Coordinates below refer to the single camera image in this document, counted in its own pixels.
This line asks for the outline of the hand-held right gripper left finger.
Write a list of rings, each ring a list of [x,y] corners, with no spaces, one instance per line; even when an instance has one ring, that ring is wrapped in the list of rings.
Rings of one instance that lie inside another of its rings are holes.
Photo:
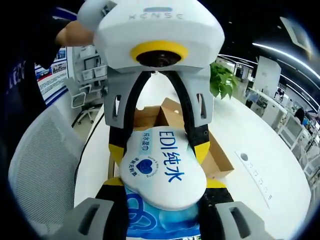
[[[57,240],[125,240],[129,226],[125,187],[109,179],[95,198],[88,197],[66,213]]]

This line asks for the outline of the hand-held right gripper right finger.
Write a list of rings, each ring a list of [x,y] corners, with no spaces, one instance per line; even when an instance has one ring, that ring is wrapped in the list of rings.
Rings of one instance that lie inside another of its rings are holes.
[[[234,201],[227,187],[216,179],[198,202],[202,240],[271,240],[265,222],[241,201]]]

